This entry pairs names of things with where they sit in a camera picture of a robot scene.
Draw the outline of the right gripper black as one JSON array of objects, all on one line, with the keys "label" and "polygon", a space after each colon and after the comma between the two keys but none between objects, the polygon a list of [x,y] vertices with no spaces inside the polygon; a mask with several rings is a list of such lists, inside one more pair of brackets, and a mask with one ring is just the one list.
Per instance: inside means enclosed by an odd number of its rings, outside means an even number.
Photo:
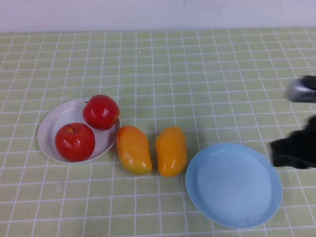
[{"label": "right gripper black", "polygon": [[270,143],[271,161],[275,167],[309,169],[316,166],[316,117],[311,116],[306,126],[286,138]]}]

